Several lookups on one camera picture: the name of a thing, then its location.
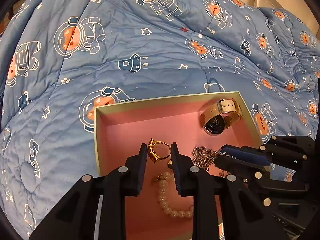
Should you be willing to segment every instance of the blue blanket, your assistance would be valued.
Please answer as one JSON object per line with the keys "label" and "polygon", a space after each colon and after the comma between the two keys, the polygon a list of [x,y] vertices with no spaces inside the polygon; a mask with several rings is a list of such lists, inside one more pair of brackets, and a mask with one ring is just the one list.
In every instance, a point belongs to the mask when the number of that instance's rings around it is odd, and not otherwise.
{"label": "blue blanket", "polygon": [[300,19],[240,0],[26,0],[0,41],[0,205],[28,239],[98,175],[96,106],[240,91],[263,142],[314,139],[319,56]]}

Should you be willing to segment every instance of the star print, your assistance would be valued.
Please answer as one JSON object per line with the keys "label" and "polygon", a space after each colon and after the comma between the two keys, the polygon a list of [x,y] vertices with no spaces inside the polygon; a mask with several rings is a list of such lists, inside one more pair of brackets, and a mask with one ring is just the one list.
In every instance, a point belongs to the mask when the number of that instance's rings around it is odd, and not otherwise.
{"label": "star print", "polygon": [[181,65],[180,65],[180,68],[178,68],[178,69],[182,69],[182,68],[186,68],[186,69],[187,69],[187,68],[188,68],[188,65],[183,65],[183,64],[181,64]]}
{"label": "star print", "polygon": [[150,33],[152,33],[152,31],[149,30],[149,28],[141,29],[141,35],[148,35],[148,36],[150,36]]}
{"label": "star print", "polygon": [[47,119],[48,114],[51,112],[51,110],[49,109],[49,106],[47,106],[44,111],[43,111],[43,115],[42,118]]}

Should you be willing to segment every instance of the gold ring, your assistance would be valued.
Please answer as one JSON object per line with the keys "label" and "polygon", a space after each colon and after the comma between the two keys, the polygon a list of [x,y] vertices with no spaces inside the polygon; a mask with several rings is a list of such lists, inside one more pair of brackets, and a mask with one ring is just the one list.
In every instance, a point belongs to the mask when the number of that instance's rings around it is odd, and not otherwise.
{"label": "gold ring", "polygon": [[[156,151],[154,150],[154,146],[159,143],[164,144],[169,148],[169,155],[168,156],[160,157],[156,154]],[[162,142],[162,141],[154,141],[153,139],[151,139],[150,142],[148,143],[148,156],[154,163],[156,163],[159,160],[165,160],[165,159],[169,158],[170,154],[171,154],[171,147],[169,146],[169,144]]]}

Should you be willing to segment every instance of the box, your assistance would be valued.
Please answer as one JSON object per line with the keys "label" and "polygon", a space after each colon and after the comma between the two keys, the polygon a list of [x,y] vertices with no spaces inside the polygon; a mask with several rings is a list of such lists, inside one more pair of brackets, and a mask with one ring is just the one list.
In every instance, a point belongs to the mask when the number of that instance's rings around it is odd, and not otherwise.
{"label": "box", "polygon": [[[222,134],[211,136],[200,126],[200,115],[219,99],[234,98],[242,109],[243,118],[233,123]],[[250,112],[239,92],[219,92],[173,96],[119,103],[95,108],[94,140],[97,168],[100,176],[124,165],[129,156],[137,155],[141,143],[151,138],[171,145],[176,142],[179,152],[192,158],[194,146],[219,150],[221,146],[250,146],[258,148],[262,142]],[[166,156],[166,146],[156,145],[159,156]],[[150,182],[168,169],[168,161],[153,163],[149,158],[143,188],[138,197],[125,199],[126,234],[128,240],[189,240],[192,219],[171,218],[164,214],[159,203],[158,184]],[[221,170],[210,166],[210,174]],[[180,197],[174,180],[169,181],[166,193],[173,210],[188,211],[192,197]],[[218,220],[222,222],[221,210]]]}

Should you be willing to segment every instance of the pearl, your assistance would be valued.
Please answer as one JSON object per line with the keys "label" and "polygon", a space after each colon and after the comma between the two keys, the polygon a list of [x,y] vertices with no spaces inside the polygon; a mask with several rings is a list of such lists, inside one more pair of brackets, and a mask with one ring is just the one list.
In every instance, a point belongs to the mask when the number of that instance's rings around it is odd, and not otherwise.
{"label": "pearl", "polygon": [[161,208],[163,208],[163,209],[167,208],[167,207],[168,207],[167,201],[165,201],[165,200],[160,201],[160,206],[161,206]]}
{"label": "pearl", "polygon": [[165,213],[166,215],[170,215],[171,212],[172,212],[172,208],[167,207],[167,208],[165,208],[163,211],[164,211],[164,213]]}
{"label": "pearl", "polygon": [[170,179],[170,177],[171,177],[170,173],[168,173],[168,172],[163,173],[162,176],[163,176],[166,180]]}
{"label": "pearl", "polygon": [[161,181],[159,182],[160,187],[166,187],[167,185],[168,185],[168,183],[163,179],[161,179]]}
{"label": "pearl", "polygon": [[164,201],[164,200],[166,200],[167,198],[165,197],[165,195],[159,195],[158,196],[158,201]]}
{"label": "pearl", "polygon": [[170,217],[176,218],[177,216],[178,216],[178,211],[172,210],[172,212],[171,212],[171,214],[170,214]]}
{"label": "pearl", "polygon": [[165,194],[165,188],[163,188],[163,187],[160,188],[158,192],[159,192],[160,195],[164,195]]}
{"label": "pearl", "polygon": [[180,217],[180,218],[184,218],[185,215],[186,215],[186,213],[184,211],[178,212],[178,217]]}
{"label": "pearl", "polygon": [[193,216],[193,213],[191,211],[187,211],[185,214],[186,218],[191,218]]}

